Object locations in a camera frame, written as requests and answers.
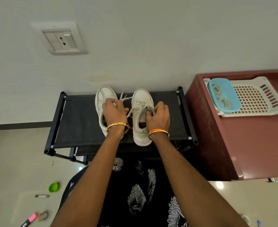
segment blue plastic container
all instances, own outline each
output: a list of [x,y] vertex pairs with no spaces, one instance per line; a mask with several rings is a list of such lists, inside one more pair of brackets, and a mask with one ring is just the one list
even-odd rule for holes
[[[213,89],[213,85],[218,85],[221,87],[221,94],[216,96],[215,92],[216,90]],[[232,86],[231,82],[225,78],[214,78],[211,79],[208,84],[207,88],[209,91],[209,94],[213,100],[214,105],[224,113],[232,113],[235,111],[239,111],[242,107],[241,102],[238,98],[238,95]],[[218,103],[217,98],[225,98],[230,103],[230,109],[224,109],[221,107]]]

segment shoe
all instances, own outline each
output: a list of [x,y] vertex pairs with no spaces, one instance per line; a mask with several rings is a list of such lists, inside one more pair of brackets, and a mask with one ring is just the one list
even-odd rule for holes
[[137,89],[132,97],[132,109],[129,111],[128,117],[133,113],[133,138],[139,146],[147,146],[152,142],[148,138],[148,129],[145,123],[147,111],[151,111],[155,115],[153,99],[145,89]]
[[101,130],[105,136],[107,136],[108,133],[106,132],[107,124],[103,116],[102,105],[105,103],[106,99],[118,99],[118,98],[112,88],[108,86],[100,87],[95,96],[95,107],[99,117],[99,126],[101,127]]

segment pink highlighter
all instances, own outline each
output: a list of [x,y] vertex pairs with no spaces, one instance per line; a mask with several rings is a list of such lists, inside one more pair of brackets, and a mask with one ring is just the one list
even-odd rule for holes
[[36,218],[38,217],[38,213],[35,212],[32,214],[31,217],[28,218],[27,221],[25,221],[20,227],[26,227],[28,226],[31,222],[33,222]]

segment brown tape roll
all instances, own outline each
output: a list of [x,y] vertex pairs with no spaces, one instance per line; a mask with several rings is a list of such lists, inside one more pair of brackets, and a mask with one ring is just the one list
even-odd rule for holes
[[48,218],[48,211],[45,211],[43,213],[40,213],[38,215],[38,221],[44,221]]

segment green plastic cup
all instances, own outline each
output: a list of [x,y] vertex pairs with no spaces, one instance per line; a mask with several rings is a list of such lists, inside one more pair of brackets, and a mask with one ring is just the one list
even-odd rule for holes
[[59,190],[59,187],[60,187],[60,183],[59,183],[59,182],[52,183],[52,184],[49,186],[49,192],[50,192],[50,193],[54,193],[54,192],[56,192],[56,191]]

